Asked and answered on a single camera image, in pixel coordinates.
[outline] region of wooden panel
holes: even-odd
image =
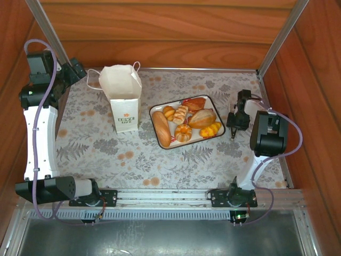
[[[335,0],[312,1],[296,28],[322,94],[341,129],[341,13]]]
[[[303,189],[323,255],[341,250],[340,22],[335,0],[310,0],[264,76],[272,107],[293,117],[303,132],[303,149],[287,162],[295,187]],[[297,139],[289,130],[288,148]]]
[[[40,0],[41,3],[91,3],[93,0]],[[267,8],[292,8],[296,0],[97,0],[97,4],[186,4],[186,5],[219,5]]]
[[[271,106],[277,111],[287,114],[299,125],[295,109],[292,109],[282,83],[277,64],[272,62],[268,72],[264,76],[264,84]],[[289,126],[288,150],[295,148],[298,144],[298,134],[292,126]],[[288,156],[288,167],[296,188],[303,190],[304,198],[307,202],[309,216],[312,219],[314,230],[321,246],[323,255],[338,255],[340,244],[338,232],[334,222],[329,218],[329,212],[325,206],[325,198],[318,190],[316,178],[312,173],[305,144],[295,154]]]
[[[180,5],[65,5],[44,9],[61,40],[177,40],[272,44],[289,10]]]
[[[132,64],[142,67],[252,68],[260,66],[270,46],[199,42],[62,42],[68,56],[85,67]]]
[[[33,23],[33,16],[25,1],[2,1],[0,8],[0,92],[9,78],[27,32]]]
[[[12,213],[18,202],[18,196],[14,190],[14,184],[22,182],[23,174],[26,168],[27,161],[27,137],[25,136],[21,141],[21,146],[17,153],[16,161],[10,175],[4,185],[3,192],[0,194],[0,204],[2,205],[0,211],[0,244],[7,231],[8,224],[12,218]]]
[[[341,172],[339,172],[339,149],[341,133],[331,114],[313,70],[307,61],[297,34],[288,36],[276,57],[280,75],[295,111],[297,121],[304,132],[304,145],[318,179],[318,184],[330,211],[341,211]],[[341,219],[334,220],[341,230]]]

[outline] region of wooden wall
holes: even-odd
[[[259,68],[296,0],[41,0],[86,67]]]
[[[287,162],[324,255],[341,251],[340,24],[340,0],[310,0],[264,76],[272,107],[302,129],[303,147]],[[289,135],[294,148],[298,135]]]
[[[34,18],[25,1],[2,1],[0,8],[0,243],[18,197],[14,184],[23,181],[27,161],[26,123],[18,98],[28,81],[29,67],[23,51],[33,34]],[[30,50],[40,50],[32,45]]]

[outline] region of baguette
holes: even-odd
[[[152,114],[152,119],[160,144],[165,148],[169,147],[172,136],[171,132],[169,131],[168,121],[165,115],[160,111],[155,111]]]

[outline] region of bread roll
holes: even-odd
[[[213,111],[202,109],[192,116],[188,125],[193,129],[203,129],[213,124],[216,119],[217,115]]]
[[[156,135],[159,139],[160,144],[167,148],[171,144],[172,136],[169,131],[168,121],[164,114],[160,111],[155,111],[152,114],[152,119],[156,131]]]
[[[175,129],[174,137],[179,142],[187,142],[192,137],[192,128],[186,124],[178,125]]]
[[[195,98],[186,101],[183,105],[188,107],[188,113],[195,114],[205,106],[205,98]]]
[[[164,107],[162,112],[164,113],[168,121],[173,121],[174,112],[175,112],[174,108],[172,108],[171,106],[166,106]]]
[[[222,127],[221,122],[214,122],[208,127],[205,127],[200,130],[199,135],[202,137],[211,137],[218,133],[220,127]]]

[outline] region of logo on paper bag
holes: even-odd
[[[129,117],[129,114],[128,114],[128,113],[125,113],[123,116],[124,116],[125,118],[118,118],[118,121],[119,121],[119,122],[122,122],[123,124],[131,123],[132,120],[135,119],[135,117]]]

